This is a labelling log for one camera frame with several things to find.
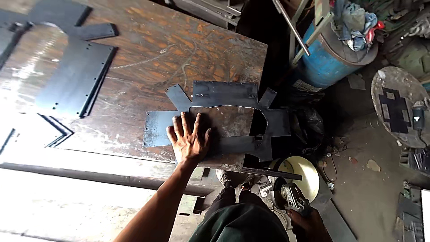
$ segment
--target shoe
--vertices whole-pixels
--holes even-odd
[[[251,190],[252,186],[255,184],[255,180],[258,176],[256,175],[249,175],[245,181],[242,183],[242,187],[246,188],[248,190]]]
[[[224,187],[227,187],[227,182],[231,184],[231,180],[228,178],[226,171],[216,170],[216,177],[224,185]]]

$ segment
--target person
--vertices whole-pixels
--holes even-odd
[[[197,164],[209,149],[211,129],[202,136],[199,132],[200,113],[191,131],[185,113],[173,117],[173,127],[167,127],[167,136],[173,145],[178,165],[169,179],[142,207],[114,240],[115,242],[157,241],[167,242],[172,232],[182,193]],[[285,241],[288,235],[279,218],[260,197],[251,193],[254,178],[242,184],[239,203],[235,203],[234,188],[227,173],[217,171],[224,189],[212,203],[203,221],[189,241]],[[331,242],[327,229],[317,210],[307,217],[288,210],[292,232],[298,242]]]

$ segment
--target hand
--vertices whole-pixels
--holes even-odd
[[[294,210],[288,210],[287,215],[291,218],[292,232],[296,235],[297,242],[332,242],[316,209],[312,208],[312,212],[306,217]]]
[[[175,157],[178,163],[190,162],[191,164],[199,163],[205,157],[209,149],[209,133],[211,129],[206,130],[204,139],[199,137],[200,113],[197,114],[194,130],[191,133],[190,127],[185,119],[185,113],[181,113],[182,125],[179,117],[173,117],[173,127],[167,127],[167,136],[173,146]]]

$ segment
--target metal rod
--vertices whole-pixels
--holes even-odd
[[[318,35],[323,30],[323,27],[326,26],[333,19],[333,16],[334,16],[334,14],[332,12],[329,12],[327,14],[327,16],[325,16],[325,18],[323,18],[321,20],[321,22],[319,23],[319,25],[315,28],[315,30],[313,31],[313,33],[307,39],[306,44],[308,46],[310,46],[318,38]],[[301,50],[298,51],[297,55],[293,59],[293,62],[292,62],[293,65],[297,64],[298,60],[303,56],[303,54],[304,54],[303,49],[301,49]]]
[[[303,42],[303,40],[301,39],[300,35],[298,34],[297,29],[295,28],[294,24],[291,22],[291,19],[288,16],[287,12],[285,11],[284,7],[282,6],[281,2],[279,0],[272,0],[272,1],[275,4],[276,8],[284,16],[285,20],[287,21],[288,25],[290,26],[290,29],[293,31],[294,35],[296,36],[296,39],[297,39],[298,43],[304,49],[304,52],[306,53],[306,55],[310,56],[310,52],[307,49],[306,44]]]
[[[294,16],[291,18],[291,23],[293,23],[294,26],[296,26],[297,20],[300,17],[304,7],[308,2],[309,0],[301,0],[300,4],[298,5],[298,8],[294,13]],[[295,53],[295,37],[294,35],[290,34],[290,47],[289,47],[289,59],[288,59],[289,64],[291,64],[294,59],[294,53]]]
[[[260,176],[269,176],[269,177],[283,177],[286,179],[293,179],[293,180],[302,180],[302,176],[299,174],[284,172],[284,171],[275,171],[271,169],[256,169],[256,168],[249,168],[249,167],[242,167],[241,173],[247,173],[247,174],[254,174],[254,175],[260,175]]]

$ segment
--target black pants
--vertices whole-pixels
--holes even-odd
[[[254,194],[249,190],[244,190],[240,192],[239,203],[253,203],[264,209],[269,210],[269,208],[263,202],[263,200],[257,194]],[[203,220],[206,220],[207,218],[209,218],[218,209],[235,205],[235,204],[236,204],[236,193],[234,192],[234,188],[231,186],[226,187],[222,189],[221,192],[218,194],[218,196],[215,198],[214,202],[211,204],[208,211],[206,212]]]

